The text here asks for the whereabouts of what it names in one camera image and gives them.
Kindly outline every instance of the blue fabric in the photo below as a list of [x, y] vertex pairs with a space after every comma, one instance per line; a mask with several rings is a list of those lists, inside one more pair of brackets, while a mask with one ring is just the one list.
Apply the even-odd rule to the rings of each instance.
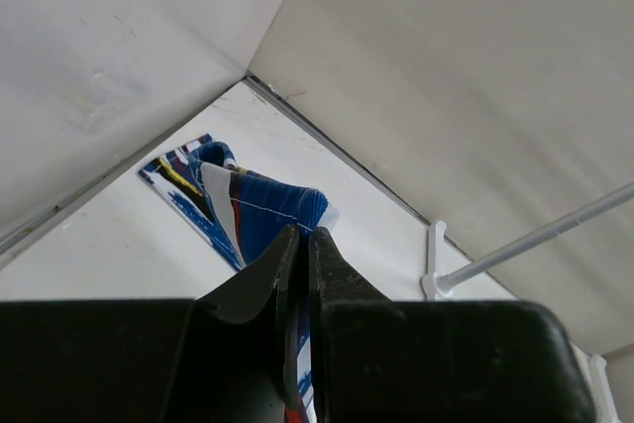
[[194, 175], [196, 170], [200, 170], [200, 165], [203, 162], [213, 163], [214, 165], [222, 167], [225, 159], [235, 160], [236, 158], [231, 152], [231, 149], [229, 149], [229, 146], [220, 141], [203, 144], [189, 153], [189, 157], [187, 158], [187, 160], [189, 160], [189, 167]]
[[297, 225], [300, 237], [307, 239], [328, 208], [326, 196], [314, 188], [237, 172], [231, 178], [230, 195], [240, 206], [238, 234], [247, 264], [256, 260], [286, 225]]

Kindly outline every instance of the rod holder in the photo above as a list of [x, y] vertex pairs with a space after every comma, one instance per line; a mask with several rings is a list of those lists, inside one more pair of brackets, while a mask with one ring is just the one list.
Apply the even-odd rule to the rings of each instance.
[[447, 224], [436, 220], [427, 231], [427, 270], [420, 279], [420, 286], [428, 301], [449, 301], [452, 289], [443, 289], [439, 278], [446, 273], [445, 264], [445, 232]]

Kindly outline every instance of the white wall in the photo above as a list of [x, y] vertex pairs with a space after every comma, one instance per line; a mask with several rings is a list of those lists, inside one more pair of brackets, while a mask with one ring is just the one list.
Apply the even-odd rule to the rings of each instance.
[[607, 378], [619, 419], [634, 422], [634, 345], [605, 356]]
[[[284, 0], [251, 69], [472, 258], [634, 180], [634, 0]], [[634, 342], [634, 204], [494, 272]]]
[[0, 238], [246, 70], [281, 0], [0, 0]]

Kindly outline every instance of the white plastic rod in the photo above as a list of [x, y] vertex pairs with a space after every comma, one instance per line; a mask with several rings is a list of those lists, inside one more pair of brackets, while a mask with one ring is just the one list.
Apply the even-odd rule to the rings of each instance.
[[590, 203], [589, 205], [580, 208], [579, 210], [569, 213], [568, 215], [555, 220], [548, 225], [544, 225], [538, 228], [534, 232], [523, 236], [489, 253], [479, 260], [475, 260], [471, 264], [466, 265], [445, 276], [438, 277], [438, 287], [448, 292], [461, 282], [465, 282], [467, 279], [491, 269], [497, 264], [503, 263], [511, 258], [521, 255], [528, 250], [548, 242], [553, 238], [568, 232], [572, 228], [579, 226], [581, 223], [594, 218], [601, 213], [607, 212], [614, 207], [621, 205], [634, 198], [634, 182], [625, 185], [612, 193], [605, 195], [602, 198]]

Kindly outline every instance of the white plastic bracket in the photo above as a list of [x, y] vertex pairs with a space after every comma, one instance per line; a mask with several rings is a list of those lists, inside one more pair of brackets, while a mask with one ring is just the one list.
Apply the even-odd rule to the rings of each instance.
[[445, 232], [447, 224], [442, 220], [436, 220], [427, 231], [427, 270], [420, 279], [425, 298], [428, 301], [449, 301], [453, 292], [443, 291], [438, 285], [438, 278], [445, 273], [444, 250]]
[[605, 367], [607, 362], [602, 356], [592, 356], [587, 360], [590, 367], [590, 379], [592, 380], [592, 392], [596, 402], [598, 423], [621, 423], [616, 414], [616, 407], [612, 399], [610, 384], [607, 380]]

